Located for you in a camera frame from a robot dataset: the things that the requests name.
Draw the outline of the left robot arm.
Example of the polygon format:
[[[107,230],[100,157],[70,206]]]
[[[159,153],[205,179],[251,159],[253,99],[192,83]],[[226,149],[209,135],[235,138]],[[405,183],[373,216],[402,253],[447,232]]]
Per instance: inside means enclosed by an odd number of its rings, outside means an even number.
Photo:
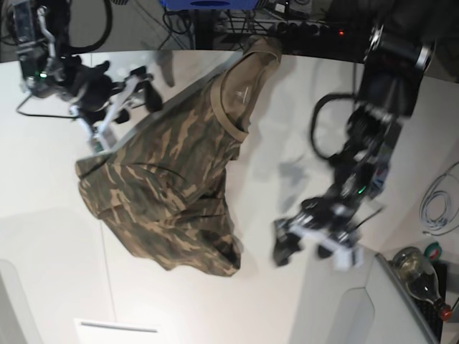
[[[304,238],[316,241],[318,256],[333,257],[337,269],[361,262],[354,216],[384,190],[402,119],[413,114],[432,59],[436,37],[430,29],[439,10],[439,1],[395,1],[372,29],[359,90],[329,93],[316,103],[309,141],[333,169],[333,183],[323,195],[304,200],[295,216],[274,221],[276,266],[287,265]],[[343,148],[327,156],[316,144],[318,117],[325,105],[340,100],[354,102],[356,109],[347,120]]]

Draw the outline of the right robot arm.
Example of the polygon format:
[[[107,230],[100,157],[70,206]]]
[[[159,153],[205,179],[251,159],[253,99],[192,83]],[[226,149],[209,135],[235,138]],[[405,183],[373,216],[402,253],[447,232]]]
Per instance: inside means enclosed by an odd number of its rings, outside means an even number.
[[[111,123],[130,119],[130,110],[144,106],[150,113],[163,108],[146,66],[131,70],[121,81],[108,75],[110,62],[94,67],[82,54],[102,47],[113,27],[113,9],[104,1],[105,28],[99,40],[84,47],[70,44],[70,1],[11,1],[6,9],[6,29],[16,45],[28,98],[57,96],[69,105],[67,120],[77,121],[87,133],[94,153],[109,151],[117,142]]]

